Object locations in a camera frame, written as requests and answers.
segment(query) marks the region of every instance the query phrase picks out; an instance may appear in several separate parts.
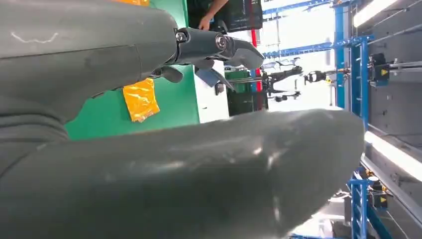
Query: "screw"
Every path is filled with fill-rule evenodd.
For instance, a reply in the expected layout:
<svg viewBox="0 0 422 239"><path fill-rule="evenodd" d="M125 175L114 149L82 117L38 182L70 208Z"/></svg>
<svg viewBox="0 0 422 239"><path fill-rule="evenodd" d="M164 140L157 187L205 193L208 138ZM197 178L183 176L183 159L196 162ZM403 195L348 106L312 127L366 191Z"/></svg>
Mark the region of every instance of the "screw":
<svg viewBox="0 0 422 239"><path fill-rule="evenodd" d="M226 40L225 40L224 36L222 36L222 35L218 35L218 36L215 38L215 42L216 42L216 44L217 44L217 47L218 47L220 50L224 50L224 49L226 48L226 46L227 46L227 42L226 42Z"/></svg>
<svg viewBox="0 0 422 239"><path fill-rule="evenodd" d="M188 37L183 32L176 33L176 40L178 42L185 42L188 40Z"/></svg>

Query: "gray robot arm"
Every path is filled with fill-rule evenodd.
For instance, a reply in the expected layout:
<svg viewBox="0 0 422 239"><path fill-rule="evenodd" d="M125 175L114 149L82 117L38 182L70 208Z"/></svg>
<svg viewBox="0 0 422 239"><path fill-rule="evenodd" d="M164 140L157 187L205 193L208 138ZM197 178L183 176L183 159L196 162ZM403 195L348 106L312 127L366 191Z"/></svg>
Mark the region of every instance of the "gray robot arm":
<svg viewBox="0 0 422 239"><path fill-rule="evenodd" d="M64 123L93 95L212 60L263 57L157 9L0 0L2 239L273 238L309 218L359 162L363 127L347 112L68 140Z"/></svg>

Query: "metal rail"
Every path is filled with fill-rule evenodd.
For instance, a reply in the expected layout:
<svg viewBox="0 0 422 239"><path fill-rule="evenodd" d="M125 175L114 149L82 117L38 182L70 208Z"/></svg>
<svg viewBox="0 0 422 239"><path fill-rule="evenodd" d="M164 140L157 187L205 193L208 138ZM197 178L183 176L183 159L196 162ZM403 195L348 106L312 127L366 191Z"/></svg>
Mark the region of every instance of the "metal rail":
<svg viewBox="0 0 422 239"><path fill-rule="evenodd" d="M394 197L400 202L400 204L403 206L403 209L414 219L416 224L422 229L422 208L365 155L362 155L361 163L365 168L374 172L374 174L380 179L380 181L388 188L388 190L390 190Z"/></svg>

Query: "red pole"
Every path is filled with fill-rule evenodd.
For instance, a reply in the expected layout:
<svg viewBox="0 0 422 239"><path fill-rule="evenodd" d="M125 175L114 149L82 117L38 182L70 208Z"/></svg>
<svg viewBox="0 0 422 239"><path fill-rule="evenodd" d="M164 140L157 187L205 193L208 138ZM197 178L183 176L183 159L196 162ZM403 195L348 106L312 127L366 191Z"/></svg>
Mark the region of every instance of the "red pole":
<svg viewBox="0 0 422 239"><path fill-rule="evenodd" d="M255 29L251 30L251 36L252 36L252 45L254 47L256 47L258 44L256 42L256 32ZM259 69L255 69L255 76L261 76L261 71L259 71ZM262 91L262 83L261 82L257 82L256 83L256 90L257 91Z"/></svg>

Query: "green panel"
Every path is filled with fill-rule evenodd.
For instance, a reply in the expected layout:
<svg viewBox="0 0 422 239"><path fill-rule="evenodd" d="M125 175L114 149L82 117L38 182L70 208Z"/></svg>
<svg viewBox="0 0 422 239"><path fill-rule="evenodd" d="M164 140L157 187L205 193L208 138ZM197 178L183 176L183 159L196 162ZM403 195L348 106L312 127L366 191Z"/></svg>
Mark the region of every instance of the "green panel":
<svg viewBox="0 0 422 239"><path fill-rule="evenodd" d="M179 27L187 25L186 0L152 0L151 7L167 10ZM184 74L178 84L155 80L158 114L142 123L132 122L122 91L106 92L88 100L78 117L66 125L70 138L87 139L199 123L193 68L178 69Z"/></svg>

